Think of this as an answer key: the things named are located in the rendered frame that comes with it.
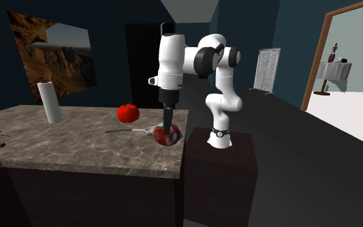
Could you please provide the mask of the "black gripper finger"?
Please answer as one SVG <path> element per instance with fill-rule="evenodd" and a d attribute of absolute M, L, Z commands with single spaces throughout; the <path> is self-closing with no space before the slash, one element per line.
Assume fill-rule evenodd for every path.
<path fill-rule="evenodd" d="M 170 127 L 172 125 L 173 109 L 172 107 L 165 106 L 163 108 L 163 130 L 165 135 L 170 134 Z"/>

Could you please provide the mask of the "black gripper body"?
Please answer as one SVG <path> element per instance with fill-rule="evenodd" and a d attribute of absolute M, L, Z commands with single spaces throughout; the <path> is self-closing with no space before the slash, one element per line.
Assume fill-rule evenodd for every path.
<path fill-rule="evenodd" d="M 159 102 L 174 109 L 175 105 L 179 102 L 179 90 L 166 90 L 160 88 Z"/>

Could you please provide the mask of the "red and blue bowl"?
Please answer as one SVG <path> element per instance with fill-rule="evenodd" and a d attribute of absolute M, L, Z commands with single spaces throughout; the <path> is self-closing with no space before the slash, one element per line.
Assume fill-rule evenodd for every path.
<path fill-rule="evenodd" d="M 170 134 L 164 134 L 164 123 L 159 123 L 153 129 L 153 138 L 157 143 L 163 146 L 172 146 L 175 145 L 181 138 L 182 133 L 179 130 L 176 124 L 171 124 L 170 126 Z"/>

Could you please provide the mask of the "red tomato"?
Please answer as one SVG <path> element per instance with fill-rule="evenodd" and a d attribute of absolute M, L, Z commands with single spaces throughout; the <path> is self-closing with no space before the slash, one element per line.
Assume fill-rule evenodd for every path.
<path fill-rule="evenodd" d="M 138 107 L 130 103 L 120 106 L 117 110 L 117 118 L 122 123 L 132 123 L 138 120 L 139 116 Z"/>

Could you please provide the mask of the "dark robot stand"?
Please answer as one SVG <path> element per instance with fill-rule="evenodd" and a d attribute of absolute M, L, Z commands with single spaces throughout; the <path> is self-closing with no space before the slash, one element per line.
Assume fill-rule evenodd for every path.
<path fill-rule="evenodd" d="M 209 227 L 248 227 L 259 169 L 251 135 L 232 132 L 233 146 L 207 143 L 196 127 L 184 155 L 184 218 Z"/>

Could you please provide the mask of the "white mesh screen panel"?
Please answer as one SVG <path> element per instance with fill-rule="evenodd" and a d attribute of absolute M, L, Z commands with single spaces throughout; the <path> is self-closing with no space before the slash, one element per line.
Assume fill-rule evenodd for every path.
<path fill-rule="evenodd" d="M 273 93 L 281 48 L 259 50 L 255 79 L 250 90 L 259 90 L 266 95 Z"/>

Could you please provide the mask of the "dark kitchen counter cabinet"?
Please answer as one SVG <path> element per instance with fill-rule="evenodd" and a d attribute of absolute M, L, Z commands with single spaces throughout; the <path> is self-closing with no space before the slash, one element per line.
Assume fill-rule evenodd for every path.
<path fill-rule="evenodd" d="M 0 227 L 182 227 L 180 180 L 0 169 Z"/>

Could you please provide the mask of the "white paper towel roll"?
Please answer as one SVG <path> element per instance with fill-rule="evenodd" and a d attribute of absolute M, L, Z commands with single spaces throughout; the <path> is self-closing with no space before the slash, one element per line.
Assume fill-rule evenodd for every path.
<path fill-rule="evenodd" d="M 43 102 L 46 117 L 50 124 L 63 121 L 53 82 L 38 83 L 37 87 Z"/>

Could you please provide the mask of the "round table with white cloth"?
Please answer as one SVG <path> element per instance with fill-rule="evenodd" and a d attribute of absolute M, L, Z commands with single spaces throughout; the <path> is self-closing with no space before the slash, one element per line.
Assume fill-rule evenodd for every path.
<path fill-rule="evenodd" d="M 327 81 L 346 81 L 348 79 L 352 64 L 343 58 L 339 58 L 337 62 L 334 62 L 337 50 L 338 43 L 335 43 L 328 57 L 328 61 L 319 64 L 316 78 L 322 79 L 323 84 L 321 91 L 313 92 L 315 95 L 330 95 L 330 93 L 325 91 Z"/>

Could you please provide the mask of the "canyon landscape wall picture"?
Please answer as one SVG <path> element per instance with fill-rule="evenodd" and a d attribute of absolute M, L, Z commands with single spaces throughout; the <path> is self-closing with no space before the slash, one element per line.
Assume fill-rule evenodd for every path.
<path fill-rule="evenodd" d="M 89 48 L 47 45 L 46 31 L 54 21 L 8 11 L 7 16 L 36 103 L 41 103 L 37 84 L 52 82 L 58 97 L 97 85 Z"/>

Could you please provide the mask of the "brown wooden door frame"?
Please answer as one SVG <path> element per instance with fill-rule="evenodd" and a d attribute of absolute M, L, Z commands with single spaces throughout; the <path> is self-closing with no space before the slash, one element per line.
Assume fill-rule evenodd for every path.
<path fill-rule="evenodd" d="M 317 49 L 316 49 L 315 56 L 313 59 L 310 75 L 308 78 L 308 83 L 306 85 L 306 90 L 305 90 L 302 104 L 300 107 L 301 111 L 305 112 L 308 109 L 308 104 L 309 104 L 309 100 L 310 100 L 310 97 L 312 94 L 313 85 L 315 83 L 316 75 L 317 75 L 317 72 L 319 69 L 319 64 L 320 64 L 320 61 L 322 58 L 322 53 L 323 53 L 323 50 L 324 50 L 324 47 L 326 44 L 326 40 L 327 40 L 327 37 L 329 34 L 329 29 L 331 26 L 333 16 L 343 14 L 343 13 L 346 13 L 346 12 L 349 12 L 352 10 L 356 10 L 356 9 L 362 8 L 362 7 L 363 7 L 363 1 L 349 5 L 349 6 L 345 6 L 343 8 L 339 8 L 339 9 L 331 11 L 331 12 L 328 12 L 325 15 L 324 22 L 322 25 L 322 30 L 321 30 L 318 45 L 317 45 Z"/>

